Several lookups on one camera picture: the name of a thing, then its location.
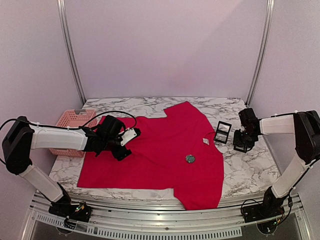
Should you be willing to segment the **red t-shirt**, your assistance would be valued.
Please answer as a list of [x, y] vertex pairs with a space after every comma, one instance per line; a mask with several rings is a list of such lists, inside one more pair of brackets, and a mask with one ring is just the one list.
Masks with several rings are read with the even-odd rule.
[[[118, 161], [111, 152], [88, 152], [77, 182], [89, 189], [173, 189], [186, 210], [214, 209], [223, 189], [224, 159], [214, 143], [215, 131], [189, 102], [164, 109], [165, 117], [124, 117], [139, 137], [127, 143], [131, 154]], [[187, 163], [186, 156], [195, 156]]]

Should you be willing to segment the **green round brooch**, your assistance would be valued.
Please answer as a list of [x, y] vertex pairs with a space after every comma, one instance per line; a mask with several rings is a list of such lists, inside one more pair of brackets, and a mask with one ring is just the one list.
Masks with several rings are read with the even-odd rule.
[[196, 161], [195, 156], [189, 154], [185, 157], [185, 161], [189, 164], [194, 163]]

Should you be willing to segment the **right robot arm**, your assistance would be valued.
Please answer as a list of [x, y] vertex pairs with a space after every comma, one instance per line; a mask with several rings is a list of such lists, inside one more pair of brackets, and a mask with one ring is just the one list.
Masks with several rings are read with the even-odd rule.
[[291, 160], [280, 177], [264, 193], [258, 213], [269, 218], [283, 204], [308, 169], [320, 158], [320, 116], [315, 110], [294, 111], [258, 118], [252, 108], [238, 113], [241, 129], [234, 132], [233, 148], [246, 153], [258, 140], [279, 139], [280, 146], [290, 151]]

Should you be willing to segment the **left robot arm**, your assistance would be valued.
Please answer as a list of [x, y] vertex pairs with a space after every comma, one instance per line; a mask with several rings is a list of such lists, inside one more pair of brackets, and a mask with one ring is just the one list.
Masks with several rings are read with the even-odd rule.
[[8, 119], [5, 124], [8, 123], [12, 126], [1, 144], [1, 163], [10, 173], [22, 177], [40, 191], [63, 217], [70, 217], [75, 211], [68, 193], [33, 164], [30, 152], [63, 149], [94, 153], [98, 157], [102, 152], [110, 151], [121, 161], [131, 154], [126, 144], [141, 135], [139, 128], [127, 128], [109, 112], [94, 127], [85, 124], [78, 127], [44, 125], [31, 122], [25, 116]]

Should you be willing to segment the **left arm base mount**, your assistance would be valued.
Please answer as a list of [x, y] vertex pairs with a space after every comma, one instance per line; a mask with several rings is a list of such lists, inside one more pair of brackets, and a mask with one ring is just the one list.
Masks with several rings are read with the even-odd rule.
[[77, 204], [52, 203], [48, 212], [52, 215], [63, 217], [63, 226], [74, 230], [77, 222], [88, 223], [91, 218], [92, 207], [84, 201]]

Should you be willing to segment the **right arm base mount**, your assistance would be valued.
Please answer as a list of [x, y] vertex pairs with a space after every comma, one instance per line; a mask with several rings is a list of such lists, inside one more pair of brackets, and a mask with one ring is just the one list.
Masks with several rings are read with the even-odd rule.
[[258, 231], [263, 235], [274, 234], [278, 226], [289, 216], [285, 214], [282, 205], [265, 213], [263, 203], [254, 199], [247, 199], [241, 204], [240, 214], [246, 224], [255, 222]]

